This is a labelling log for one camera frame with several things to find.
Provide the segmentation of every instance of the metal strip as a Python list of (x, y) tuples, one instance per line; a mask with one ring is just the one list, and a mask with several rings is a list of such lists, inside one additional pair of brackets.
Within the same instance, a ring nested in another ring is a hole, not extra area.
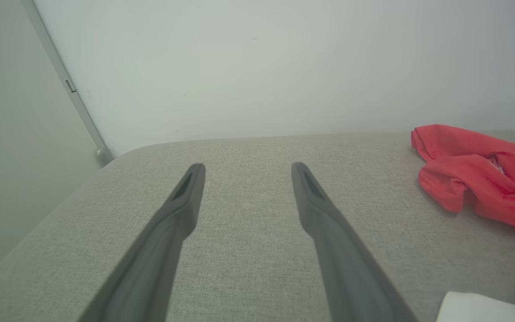
[(43, 24), (43, 20), (41, 20), (41, 16), (35, 7), (35, 3), (33, 0), (21, 0), (21, 3), (23, 4), (23, 8), (29, 17), (29, 20), (31, 20), (31, 24), (33, 24), (33, 27), (35, 28), (35, 31), (39, 36), (39, 40), (47, 52), (53, 67), (55, 67), (55, 71), (57, 71), (57, 75), (59, 75), (63, 87), (67, 94), (69, 94), (73, 105), (75, 105), (84, 126), (86, 126), (86, 129), (94, 141), (94, 144), (97, 145), (97, 158), (104, 167), (114, 159), (112, 153), (110, 153), (109, 149), (106, 147), (106, 144), (102, 140), (100, 133), (98, 133), (97, 128), (94, 126), (94, 122), (90, 118), (84, 103), (80, 99), (77, 89), (74, 87), (74, 83), (69, 77), (69, 73), (67, 72), (65, 65), (63, 64), (63, 61), (61, 61), (61, 57), (59, 57), (59, 53), (57, 52), (53, 41), (51, 41), (51, 38), (49, 37), (49, 33)]

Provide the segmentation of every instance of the white wall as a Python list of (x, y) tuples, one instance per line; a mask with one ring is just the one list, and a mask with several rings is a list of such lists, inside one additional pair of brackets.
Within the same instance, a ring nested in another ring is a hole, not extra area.
[(0, 0), (0, 260), (100, 169), (20, 0)]
[(515, 129), (515, 0), (35, 4), (117, 155), (430, 123)]

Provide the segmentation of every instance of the red towel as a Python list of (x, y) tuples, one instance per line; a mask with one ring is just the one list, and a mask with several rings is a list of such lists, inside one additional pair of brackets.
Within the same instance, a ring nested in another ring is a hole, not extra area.
[(515, 144), (461, 128), (432, 125), (411, 133), (427, 164), (421, 186), (446, 210), (471, 204), (484, 217), (515, 226)]

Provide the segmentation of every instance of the gray fabric surface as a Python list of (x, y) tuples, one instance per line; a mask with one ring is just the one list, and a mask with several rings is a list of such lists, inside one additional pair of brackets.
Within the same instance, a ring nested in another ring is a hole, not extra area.
[[(491, 132), (515, 142), (515, 132)], [(137, 149), (92, 177), (0, 263), (0, 321), (73, 321), (188, 166), (198, 226), (168, 320), (329, 321), (290, 165), (306, 163), (421, 322), (447, 291), (515, 303), (515, 229), (450, 214), (419, 187), (409, 132), (188, 141)]]

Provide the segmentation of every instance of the white object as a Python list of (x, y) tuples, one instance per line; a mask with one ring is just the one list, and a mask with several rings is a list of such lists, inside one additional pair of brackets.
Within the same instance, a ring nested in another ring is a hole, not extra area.
[(437, 322), (515, 322), (515, 304), (473, 293), (448, 292)]

